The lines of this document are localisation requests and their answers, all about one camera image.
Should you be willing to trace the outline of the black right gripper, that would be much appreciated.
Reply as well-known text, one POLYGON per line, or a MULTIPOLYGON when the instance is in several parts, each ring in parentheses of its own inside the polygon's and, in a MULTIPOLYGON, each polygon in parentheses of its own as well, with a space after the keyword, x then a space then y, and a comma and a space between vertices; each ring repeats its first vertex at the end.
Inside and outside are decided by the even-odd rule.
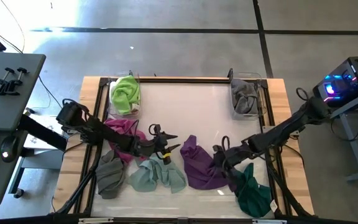
POLYGON ((222 146, 214 145, 213 151, 214 165, 230 182, 235 182, 237 179, 237 170, 234 167, 242 161, 250 159, 254 156, 254 153, 249 149, 247 144, 232 147, 227 150, 224 150, 222 146))

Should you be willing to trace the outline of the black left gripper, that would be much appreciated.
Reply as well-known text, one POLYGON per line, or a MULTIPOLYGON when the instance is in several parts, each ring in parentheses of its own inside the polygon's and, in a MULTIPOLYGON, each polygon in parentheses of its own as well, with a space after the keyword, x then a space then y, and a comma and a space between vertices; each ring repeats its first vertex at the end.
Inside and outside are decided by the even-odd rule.
POLYGON ((139 140, 137 142, 137 150, 139 154, 146 157, 155 154, 158 159, 163 160, 165 165, 168 165, 171 163, 171 152, 181 146, 181 144, 175 144, 167 147, 168 140, 175 139, 178 136, 167 134, 165 131, 162 131, 159 124, 151 124, 149 126, 149 133, 153 136, 152 140, 139 140))

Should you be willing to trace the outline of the purple towel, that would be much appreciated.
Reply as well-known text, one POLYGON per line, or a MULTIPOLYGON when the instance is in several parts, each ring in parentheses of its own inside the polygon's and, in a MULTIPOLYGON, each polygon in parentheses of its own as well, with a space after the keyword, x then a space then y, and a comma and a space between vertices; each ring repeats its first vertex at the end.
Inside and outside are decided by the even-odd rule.
POLYGON ((224 176, 222 168, 217 166, 214 159, 198 145, 196 136, 188 137, 180 149, 180 154, 190 187, 197 190, 213 190, 228 185, 232 192, 237 189, 236 185, 224 176))

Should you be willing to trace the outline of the mint green towel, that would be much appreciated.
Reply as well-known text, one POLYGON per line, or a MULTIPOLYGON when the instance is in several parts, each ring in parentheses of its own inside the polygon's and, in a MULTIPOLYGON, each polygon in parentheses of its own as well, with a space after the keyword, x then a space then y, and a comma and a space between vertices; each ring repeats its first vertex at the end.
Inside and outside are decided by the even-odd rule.
POLYGON ((136 163, 138 169, 129 176, 128 184, 137 192, 153 192, 162 184, 175 194, 187 186, 185 175, 173 161, 164 164, 152 155, 143 161, 136 160, 136 163))

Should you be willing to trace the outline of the dark green towel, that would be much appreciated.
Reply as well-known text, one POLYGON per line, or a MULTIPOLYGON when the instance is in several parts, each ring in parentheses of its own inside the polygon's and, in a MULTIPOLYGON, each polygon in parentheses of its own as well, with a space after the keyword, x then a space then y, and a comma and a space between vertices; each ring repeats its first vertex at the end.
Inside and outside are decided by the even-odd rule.
POLYGON ((272 209, 271 189, 260 185, 254 177, 254 164, 250 163, 241 172, 233 169, 229 176, 229 188, 236 196, 239 208, 254 218, 266 216, 272 209))

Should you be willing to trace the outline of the magenta towel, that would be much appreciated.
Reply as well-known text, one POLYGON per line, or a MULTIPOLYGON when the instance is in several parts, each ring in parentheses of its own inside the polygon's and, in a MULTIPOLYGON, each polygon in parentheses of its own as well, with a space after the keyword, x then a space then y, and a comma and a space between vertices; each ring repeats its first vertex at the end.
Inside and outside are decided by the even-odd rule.
MULTIPOLYGON (((126 135, 136 135, 140 137, 140 139, 146 139, 145 134, 137 129, 138 120, 131 119, 107 119, 105 121, 105 125, 115 130, 119 134, 126 135)), ((125 163, 125 165, 129 165, 134 157, 130 154, 125 154, 114 146, 113 143, 109 142, 109 146, 112 151, 114 151, 117 156, 125 163)))

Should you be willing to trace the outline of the large brown-grey towel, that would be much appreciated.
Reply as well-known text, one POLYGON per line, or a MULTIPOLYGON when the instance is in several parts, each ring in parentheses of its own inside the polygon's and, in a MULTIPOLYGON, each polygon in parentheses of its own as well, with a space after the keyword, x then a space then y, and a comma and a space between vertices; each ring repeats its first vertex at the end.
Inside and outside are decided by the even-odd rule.
POLYGON ((231 96, 234 111, 237 114, 257 114, 258 96, 253 83, 241 79, 231 82, 231 96))

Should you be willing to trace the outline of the lime green towel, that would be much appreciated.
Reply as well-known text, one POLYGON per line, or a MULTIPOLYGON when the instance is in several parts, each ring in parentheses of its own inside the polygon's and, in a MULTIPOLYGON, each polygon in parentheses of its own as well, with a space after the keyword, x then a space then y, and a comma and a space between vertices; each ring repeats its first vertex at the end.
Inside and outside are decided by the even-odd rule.
POLYGON ((109 96, 116 114, 127 115, 131 113, 131 104, 140 105, 140 85, 133 76, 118 78, 114 93, 109 96))

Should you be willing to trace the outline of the small dark grey towel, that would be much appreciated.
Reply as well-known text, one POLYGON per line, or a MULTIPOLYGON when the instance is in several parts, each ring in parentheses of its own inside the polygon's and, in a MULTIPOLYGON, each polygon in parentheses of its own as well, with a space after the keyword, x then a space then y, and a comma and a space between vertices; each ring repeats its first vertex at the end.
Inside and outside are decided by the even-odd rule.
POLYGON ((102 199, 117 197, 125 179, 124 169, 125 164, 115 151, 109 151, 100 158, 96 180, 102 199))

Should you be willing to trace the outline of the white printed sheet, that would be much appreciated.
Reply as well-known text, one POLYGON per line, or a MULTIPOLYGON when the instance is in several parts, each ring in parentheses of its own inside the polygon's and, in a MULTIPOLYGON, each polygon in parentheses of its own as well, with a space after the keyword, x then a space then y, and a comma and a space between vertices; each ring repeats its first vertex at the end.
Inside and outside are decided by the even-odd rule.
POLYGON ((55 116, 38 116, 30 115, 29 118, 37 123, 31 126, 24 142, 24 147, 28 149, 59 149, 64 151, 67 146, 67 135, 62 129, 62 125, 58 123, 55 116))

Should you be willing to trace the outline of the black computer tower with lights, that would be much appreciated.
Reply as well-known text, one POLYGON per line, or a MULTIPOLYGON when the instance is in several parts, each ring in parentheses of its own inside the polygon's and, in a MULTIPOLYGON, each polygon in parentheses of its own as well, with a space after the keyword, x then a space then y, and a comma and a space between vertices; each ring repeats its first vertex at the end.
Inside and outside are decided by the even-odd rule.
POLYGON ((348 57, 314 88, 314 96, 338 108, 358 97, 358 57, 348 57))

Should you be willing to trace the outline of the black computer mouse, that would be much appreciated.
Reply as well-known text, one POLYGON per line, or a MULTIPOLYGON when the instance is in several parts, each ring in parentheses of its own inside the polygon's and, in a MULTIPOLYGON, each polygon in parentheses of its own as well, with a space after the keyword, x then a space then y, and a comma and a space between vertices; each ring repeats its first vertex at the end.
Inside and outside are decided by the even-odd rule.
POLYGON ((16 159, 18 138, 14 135, 6 137, 0 147, 0 155, 3 162, 10 163, 16 159))

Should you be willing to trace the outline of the black desk clamp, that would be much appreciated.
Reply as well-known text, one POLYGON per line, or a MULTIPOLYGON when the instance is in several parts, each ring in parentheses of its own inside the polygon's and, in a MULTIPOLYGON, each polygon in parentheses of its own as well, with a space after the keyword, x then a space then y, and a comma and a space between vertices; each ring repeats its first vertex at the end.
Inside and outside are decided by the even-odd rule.
POLYGON ((17 71, 19 72, 19 77, 18 79, 15 79, 15 80, 11 80, 9 81, 9 83, 7 84, 7 87, 5 89, 5 93, 7 95, 20 95, 20 93, 18 91, 15 91, 15 88, 18 87, 18 86, 21 86, 22 85, 22 81, 21 81, 21 78, 24 74, 27 73, 27 69, 25 68, 22 68, 22 67, 19 67, 17 69, 17 71))
POLYGON ((6 89, 6 86, 8 84, 8 82, 6 81, 6 78, 8 77, 8 75, 15 73, 15 71, 13 69, 9 68, 9 67, 6 67, 5 71, 6 71, 6 74, 3 76, 2 79, 0 79, 0 95, 5 95, 6 94, 5 89, 6 89))

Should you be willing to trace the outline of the grey side desk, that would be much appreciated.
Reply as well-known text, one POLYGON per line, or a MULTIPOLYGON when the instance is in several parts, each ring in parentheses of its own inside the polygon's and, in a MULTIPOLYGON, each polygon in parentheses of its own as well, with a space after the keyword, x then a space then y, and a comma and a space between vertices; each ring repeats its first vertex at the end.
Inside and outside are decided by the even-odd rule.
POLYGON ((5 68, 9 67, 15 71, 9 74, 6 81, 18 79, 19 67, 27 69, 27 73, 21 78, 22 85, 15 88, 20 95, 0 95, 0 147, 2 141, 11 135, 18 138, 17 156, 10 163, 3 162, 0 155, 0 204, 6 193, 10 179, 19 160, 24 142, 31 126, 37 123, 24 113, 32 90, 40 75, 45 62, 44 54, 15 54, 0 52, 0 79, 6 74, 5 68))

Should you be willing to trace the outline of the black metal table frame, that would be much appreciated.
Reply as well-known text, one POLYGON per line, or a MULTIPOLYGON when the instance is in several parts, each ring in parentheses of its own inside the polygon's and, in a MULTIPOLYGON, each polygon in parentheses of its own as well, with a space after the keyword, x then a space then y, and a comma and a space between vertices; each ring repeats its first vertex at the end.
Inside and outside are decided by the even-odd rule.
MULTIPOLYGON (((261 132, 264 125, 276 126, 293 113, 285 83, 278 78, 262 80, 259 93, 266 110, 245 120, 232 117, 227 78, 142 77, 140 91, 139 130, 146 132, 150 124, 158 123, 171 134, 169 145, 175 146, 171 158, 179 169, 183 168, 180 148, 190 135, 196 136, 201 147, 212 153, 223 136, 229 137, 232 146, 238 146, 243 139, 261 132)), ((298 152, 298 143, 289 139, 282 149, 272 149, 264 159, 253 161, 258 183, 270 187, 268 218, 314 213, 298 152)), ((172 222, 177 218, 193 223, 243 223, 250 218, 239 208, 229 187, 216 190, 185 187, 172 193, 169 187, 158 184, 154 191, 141 193, 123 183, 116 198, 105 200, 98 194, 95 180, 86 184, 69 212, 114 223, 172 222)))

